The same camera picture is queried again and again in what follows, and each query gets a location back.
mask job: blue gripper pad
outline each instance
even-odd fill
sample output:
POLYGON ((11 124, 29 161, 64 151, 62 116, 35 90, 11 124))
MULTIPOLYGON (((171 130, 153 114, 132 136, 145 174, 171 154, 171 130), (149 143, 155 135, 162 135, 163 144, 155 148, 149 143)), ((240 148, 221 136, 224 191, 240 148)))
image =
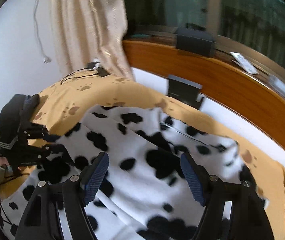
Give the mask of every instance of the blue gripper pad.
POLYGON ((83 204, 87 206, 93 201, 103 181, 109 165, 109 157, 101 152, 90 166, 86 166, 80 174, 80 187, 84 191, 83 204))
POLYGON ((188 182, 191 193, 194 196, 194 199, 199 202, 200 205, 204 206, 206 199, 204 198, 203 187, 198 176, 190 165, 185 153, 183 153, 180 157, 180 166, 188 182))

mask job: wooden panel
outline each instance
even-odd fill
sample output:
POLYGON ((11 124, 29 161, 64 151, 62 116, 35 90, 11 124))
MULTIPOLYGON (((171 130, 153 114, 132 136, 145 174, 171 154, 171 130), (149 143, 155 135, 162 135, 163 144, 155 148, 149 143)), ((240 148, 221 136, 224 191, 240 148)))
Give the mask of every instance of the wooden panel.
POLYGON ((285 99, 241 70, 215 58, 143 41, 123 41, 129 64, 199 84, 202 92, 230 107, 285 149, 285 99))

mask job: ribbed blue pad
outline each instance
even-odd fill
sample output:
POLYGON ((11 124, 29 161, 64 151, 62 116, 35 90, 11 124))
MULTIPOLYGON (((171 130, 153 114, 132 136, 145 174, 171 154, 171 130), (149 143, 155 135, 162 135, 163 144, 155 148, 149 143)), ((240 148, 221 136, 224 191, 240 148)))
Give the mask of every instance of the ribbed blue pad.
POLYGON ((109 157, 108 154, 105 153, 100 163, 97 165, 91 178, 89 179, 87 185, 85 186, 84 202, 86 206, 88 205, 89 202, 94 200, 97 191, 106 174, 106 171, 108 169, 108 164, 109 164, 109 157))
POLYGON ((206 199, 204 198, 203 187, 184 153, 180 157, 180 166, 194 199, 204 206, 206 199))

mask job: white tag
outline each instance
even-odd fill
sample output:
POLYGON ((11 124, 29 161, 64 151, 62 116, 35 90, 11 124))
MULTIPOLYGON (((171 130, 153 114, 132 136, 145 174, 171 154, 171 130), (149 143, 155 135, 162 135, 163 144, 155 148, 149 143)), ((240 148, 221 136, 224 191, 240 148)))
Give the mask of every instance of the white tag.
POLYGON ((257 69, 244 58, 243 55, 236 52, 231 52, 231 55, 238 61, 238 65, 241 66, 244 70, 246 70, 249 74, 258 74, 257 69))

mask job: beige curtain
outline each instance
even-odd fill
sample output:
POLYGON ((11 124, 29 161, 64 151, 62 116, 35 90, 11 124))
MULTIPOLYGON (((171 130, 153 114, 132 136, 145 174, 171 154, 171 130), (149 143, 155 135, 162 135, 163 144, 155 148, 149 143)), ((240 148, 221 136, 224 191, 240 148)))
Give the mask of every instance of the beige curtain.
POLYGON ((123 0, 51 0, 51 20, 63 74, 98 58, 110 73, 133 78, 122 48, 127 30, 123 0))

